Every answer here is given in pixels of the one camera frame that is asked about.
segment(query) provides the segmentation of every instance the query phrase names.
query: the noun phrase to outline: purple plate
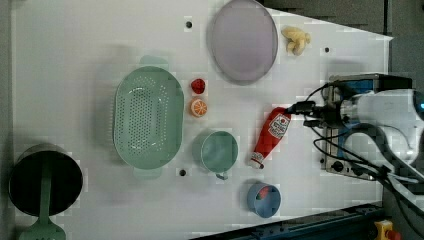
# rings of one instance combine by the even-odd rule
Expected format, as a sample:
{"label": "purple plate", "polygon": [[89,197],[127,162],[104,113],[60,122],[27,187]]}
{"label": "purple plate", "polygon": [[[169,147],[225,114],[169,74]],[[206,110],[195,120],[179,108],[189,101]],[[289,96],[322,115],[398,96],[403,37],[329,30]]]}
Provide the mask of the purple plate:
{"label": "purple plate", "polygon": [[233,0],[218,12],[213,22],[211,48],[217,65],[232,80],[258,80],[269,71],[277,56],[274,20],[254,0]]}

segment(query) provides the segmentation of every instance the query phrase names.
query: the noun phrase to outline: green spatula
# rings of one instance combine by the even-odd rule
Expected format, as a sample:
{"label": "green spatula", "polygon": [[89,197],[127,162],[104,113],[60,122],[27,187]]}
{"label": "green spatula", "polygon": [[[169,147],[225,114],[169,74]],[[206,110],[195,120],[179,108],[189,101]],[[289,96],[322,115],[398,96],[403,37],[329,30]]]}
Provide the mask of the green spatula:
{"label": "green spatula", "polygon": [[49,218],[51,169],[47,160],[43,160],[41,175],[40,216],[38,220],[19,236],[19,240],[65,240],[62,228],[52,223]]}

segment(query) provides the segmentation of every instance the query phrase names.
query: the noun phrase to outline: green handle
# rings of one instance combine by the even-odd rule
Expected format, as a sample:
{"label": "green handle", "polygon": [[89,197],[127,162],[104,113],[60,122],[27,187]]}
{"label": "green handle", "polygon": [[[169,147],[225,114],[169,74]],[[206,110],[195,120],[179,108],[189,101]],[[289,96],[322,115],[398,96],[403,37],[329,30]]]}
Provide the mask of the green handle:
{"label": "green handle", "polygon": [[51,190],[51,169],[47,160],[42,162],[41,173],[41,196],[40,196],[40,216],[39,220],[42,224],[49,222],[50,208],[50,190]]}
{"label": "green handle", "polygon": [[215,174],[217,178],[221,179],[221,180],[227,180],[228,179],[228,174],[227,172],[223,172],[222,174]]}

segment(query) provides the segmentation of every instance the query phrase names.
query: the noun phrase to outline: ketchup bottle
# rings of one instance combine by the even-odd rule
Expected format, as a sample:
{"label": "ketchup bottle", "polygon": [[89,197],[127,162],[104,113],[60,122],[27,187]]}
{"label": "ketchup bottle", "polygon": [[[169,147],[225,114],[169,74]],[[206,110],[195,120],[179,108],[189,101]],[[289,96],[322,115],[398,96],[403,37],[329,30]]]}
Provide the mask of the ketchup bottle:
{"label": "ketchup bottle", "polygon": [[249,161],[249,165],[253,168],[264,168],[263,161],[286,133],[291,114],[286,114],[285,112],[285,108],[277,107],[269,114]]}

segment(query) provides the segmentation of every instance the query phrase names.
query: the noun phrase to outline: mug handle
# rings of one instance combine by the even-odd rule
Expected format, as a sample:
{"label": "mug handle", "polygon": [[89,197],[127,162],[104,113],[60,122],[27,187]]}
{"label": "mug handle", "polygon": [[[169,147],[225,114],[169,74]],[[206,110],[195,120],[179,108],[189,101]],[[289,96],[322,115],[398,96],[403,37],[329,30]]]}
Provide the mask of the mug handle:
{"label": "mug handle", "polygon": [[222,174],[215,174],[217,178],[221,179],[221,180],[227,180],[228,179],[228,174],[227,172],[223,172]]}

